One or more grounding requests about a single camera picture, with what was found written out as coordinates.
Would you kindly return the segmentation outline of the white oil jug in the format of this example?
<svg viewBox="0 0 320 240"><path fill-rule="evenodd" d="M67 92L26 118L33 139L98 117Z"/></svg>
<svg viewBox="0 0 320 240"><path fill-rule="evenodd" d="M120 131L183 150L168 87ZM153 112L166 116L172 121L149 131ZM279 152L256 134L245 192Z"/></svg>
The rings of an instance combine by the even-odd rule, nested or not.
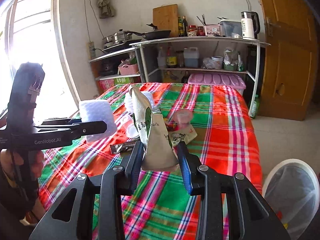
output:
<svg viewBox="0 0 320 240"><path fill-rule="evenodd" d="M185 67L197 68L199 66L200 54L197 47L185 47L183 57Z"/></svg>

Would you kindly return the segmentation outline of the red lid jar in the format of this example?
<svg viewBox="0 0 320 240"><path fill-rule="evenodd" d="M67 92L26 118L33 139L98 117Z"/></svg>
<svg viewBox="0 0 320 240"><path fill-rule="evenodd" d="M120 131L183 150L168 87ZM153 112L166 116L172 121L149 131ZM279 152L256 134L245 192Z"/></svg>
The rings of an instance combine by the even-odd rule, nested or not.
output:
<svg viewBox="0 0 320 240"><path fill-rule="evenodd" d="M188 37L197 36L197 26L196 25L189 25L187 36Z"/></svg>

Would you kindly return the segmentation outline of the dark brown candy bar wrapper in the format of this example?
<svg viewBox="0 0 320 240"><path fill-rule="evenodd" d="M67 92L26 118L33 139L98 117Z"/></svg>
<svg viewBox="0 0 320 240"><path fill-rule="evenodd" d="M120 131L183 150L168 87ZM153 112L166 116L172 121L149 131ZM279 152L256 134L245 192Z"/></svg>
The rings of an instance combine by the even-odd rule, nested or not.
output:
<svg viewBox="0 0 320 240"><path fill-rule="evenodd" d="M126 141L120 144L110 145L110 150L112 154L120 154L132 150L135 144L135 141Z"/></svg>

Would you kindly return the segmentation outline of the beige green snack bag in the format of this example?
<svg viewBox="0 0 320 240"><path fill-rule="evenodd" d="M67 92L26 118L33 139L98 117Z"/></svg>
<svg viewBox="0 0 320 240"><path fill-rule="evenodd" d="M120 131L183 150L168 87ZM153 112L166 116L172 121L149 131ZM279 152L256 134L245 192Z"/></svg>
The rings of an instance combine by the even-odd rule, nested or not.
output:
<svg viewBox="0 0 320 240"><path fill-rule="evenodd" d="M138 87L131 85L129 95L133 105L133 120L144 145L142 169L145 171L174 172L178 159L163 115L153 113L151 103Z"/></svg>

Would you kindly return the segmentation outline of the pink plastic basket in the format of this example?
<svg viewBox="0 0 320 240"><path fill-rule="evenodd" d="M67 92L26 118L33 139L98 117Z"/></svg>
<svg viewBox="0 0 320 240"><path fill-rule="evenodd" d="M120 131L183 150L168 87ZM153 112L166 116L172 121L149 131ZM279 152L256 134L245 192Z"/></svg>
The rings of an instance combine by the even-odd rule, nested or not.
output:
<svg viewBox="0 0 320 240"><path fill-rule="evenodd" d="M139 74L138 64L132 64L129 61L122 61L118 66L118 73L120 75L133 75Z"/></svg>

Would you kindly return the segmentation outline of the wooden door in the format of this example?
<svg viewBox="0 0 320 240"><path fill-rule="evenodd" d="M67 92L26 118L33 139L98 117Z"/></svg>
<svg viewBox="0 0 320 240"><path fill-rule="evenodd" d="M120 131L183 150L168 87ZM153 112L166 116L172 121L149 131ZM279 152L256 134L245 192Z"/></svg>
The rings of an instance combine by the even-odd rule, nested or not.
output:
<svg viewBox="0 0 320 240"><path fill-rule="evenodd" d="M314 16L304 0L260 1L268 46L259 114L302 121L318 68Z"/></svg>

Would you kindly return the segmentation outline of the dark soy sauce bottle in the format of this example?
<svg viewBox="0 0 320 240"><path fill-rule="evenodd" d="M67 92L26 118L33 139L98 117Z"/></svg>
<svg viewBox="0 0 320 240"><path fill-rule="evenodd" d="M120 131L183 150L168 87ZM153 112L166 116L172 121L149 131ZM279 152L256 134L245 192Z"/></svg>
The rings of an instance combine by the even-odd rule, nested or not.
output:
<svg viewBox="0 0 320 240"><path fill-rule="evenodd" d="M186 20L186 17L182 17L182 25L183 25L183 36L187 37L188 36L188 22Z"/></svg>

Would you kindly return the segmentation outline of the black frying pan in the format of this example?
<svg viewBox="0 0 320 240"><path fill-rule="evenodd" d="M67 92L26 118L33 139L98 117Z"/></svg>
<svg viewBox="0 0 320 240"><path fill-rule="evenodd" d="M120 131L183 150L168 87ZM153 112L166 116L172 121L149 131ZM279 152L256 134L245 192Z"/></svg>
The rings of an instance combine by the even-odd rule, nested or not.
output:
<svg viewBox="0 0 320 240"><path fill-rule="evenodd" d="M147 24L147 26L152 27L153 30L147 31L144 33L125 30L124 33L125 34L135 34L137 36L141 36L142 38L144 38L147 41L168 38L170 36L171 30L159 30L158 27L156 25L154 25L153 23Z"/></svg>

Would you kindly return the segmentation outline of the white power strip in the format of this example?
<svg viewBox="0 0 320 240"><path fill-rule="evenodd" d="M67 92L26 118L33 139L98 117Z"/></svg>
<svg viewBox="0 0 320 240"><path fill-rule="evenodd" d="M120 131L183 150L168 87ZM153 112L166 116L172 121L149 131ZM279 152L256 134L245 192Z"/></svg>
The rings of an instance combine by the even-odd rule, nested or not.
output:
<svg viewBox="0 0 320 240"><path fill-rule="evenodd" d="M92 41L88 42L87 48L88 48L89 59L92 60L92 59L96 58L94 42L92 42Z"/></svg>

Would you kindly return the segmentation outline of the white green snack packet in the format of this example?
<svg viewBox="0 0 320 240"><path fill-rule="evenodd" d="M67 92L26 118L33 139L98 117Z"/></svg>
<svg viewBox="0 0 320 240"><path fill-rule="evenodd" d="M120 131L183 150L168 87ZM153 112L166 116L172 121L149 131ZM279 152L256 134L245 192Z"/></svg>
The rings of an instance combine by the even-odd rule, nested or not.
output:
<svg viewBox="0 0 320 240"><path fill-rule="evenodd" d="M169 137L172 145L175 147L181 141L183 141L186 145L189 144L192 140L197 137L197 133L193 126L189 124L182 129L169 132Z"/></svg>

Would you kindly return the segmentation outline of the white foam fruit net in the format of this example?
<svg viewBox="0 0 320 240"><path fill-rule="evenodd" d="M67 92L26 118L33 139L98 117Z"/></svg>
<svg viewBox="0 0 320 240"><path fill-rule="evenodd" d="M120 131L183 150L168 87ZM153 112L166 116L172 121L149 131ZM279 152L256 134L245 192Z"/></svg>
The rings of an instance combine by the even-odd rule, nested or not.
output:
<svg viewBox="0 0 320 240"><path fill-rule="evenodd" d="M104 133L87 135L87 142L94 142L112 136L117 131L111 105L107 100L84 100L79 103L80 117L83 122L104 121L107 129Z"/></svg>

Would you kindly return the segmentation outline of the grey clear container on shelf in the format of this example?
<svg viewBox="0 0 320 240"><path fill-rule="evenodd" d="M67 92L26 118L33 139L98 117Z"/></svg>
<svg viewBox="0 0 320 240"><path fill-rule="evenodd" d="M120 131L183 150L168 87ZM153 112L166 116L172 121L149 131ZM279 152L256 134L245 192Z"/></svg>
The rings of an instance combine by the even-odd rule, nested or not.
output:
<svg viewBox="0 0 320 240"><path fill-rule="evenodd" d="M231 38L242 38L242 26L239 21L220 20L220 35Z"/></svg>

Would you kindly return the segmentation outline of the clear plastic cup pink lid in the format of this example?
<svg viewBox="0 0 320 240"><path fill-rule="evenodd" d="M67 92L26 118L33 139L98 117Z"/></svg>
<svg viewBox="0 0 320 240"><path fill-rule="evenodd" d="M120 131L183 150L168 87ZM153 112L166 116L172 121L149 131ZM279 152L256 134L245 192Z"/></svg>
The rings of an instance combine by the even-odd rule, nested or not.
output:
<svg viewBox="0 0 320 240"><path fill-rule="evenodd" d="M179 109L173 114L173 120L176 122L178 129L186 128L193 119L193 112L188 109Z"/></svg>

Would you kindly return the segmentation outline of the white metal kitchen shelf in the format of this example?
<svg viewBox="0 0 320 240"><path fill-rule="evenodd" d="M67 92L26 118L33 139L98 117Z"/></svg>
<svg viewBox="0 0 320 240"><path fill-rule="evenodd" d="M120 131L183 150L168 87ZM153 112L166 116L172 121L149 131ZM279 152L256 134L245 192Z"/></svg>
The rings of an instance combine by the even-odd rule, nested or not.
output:
<svg viewBox="0 0 320 240"><path fill-rule="evenodd" d="M157 64L157 48L163 45L167 47L168 44L172 44L175 48L183 48L189 45L195 46L200 50L199 66L197 68L172 68L174 71L196 71L196 72L208 72L209 69L202 67L202 60L205 57L222 56L225 48L233 48L244 54L249 52L250 47L255 48L255 68L245 67L242 72L234 71L237 75L247 75L246 84L249 85L249 91L252 92L250 96L246 97L246 103L248 105L249 113L252 113L255 96L257 94L257 88L259 83L260 73L260 58L261 48L268 46L268 43L262 42L253 38L231 38L231 37L206 37L206 36L193 36L193 37L172 37L163 38L151 41L142 41L129 44L129 48L104 54L100 57L89 60L91 64L92 72L96 79L99 79L98 63L109 58L113 58L119 55L129 54L134 52L137 58L138 69L140 72L140 79L142 82L159 82L161 70Z"/></svg>

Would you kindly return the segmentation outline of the storage box with pink lid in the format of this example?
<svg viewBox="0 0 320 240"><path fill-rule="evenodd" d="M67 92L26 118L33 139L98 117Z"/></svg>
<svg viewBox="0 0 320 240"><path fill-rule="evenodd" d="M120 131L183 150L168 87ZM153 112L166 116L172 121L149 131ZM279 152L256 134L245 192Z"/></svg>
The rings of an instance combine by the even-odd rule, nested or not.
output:
<svg viewBox="0 0 320 240"><path fill-rule="evenodd" d="M246 85L241 77L228 73L191 74L188 78L188 84L206 86L229 86L237 90L241 95L246 89Z"/></svg>

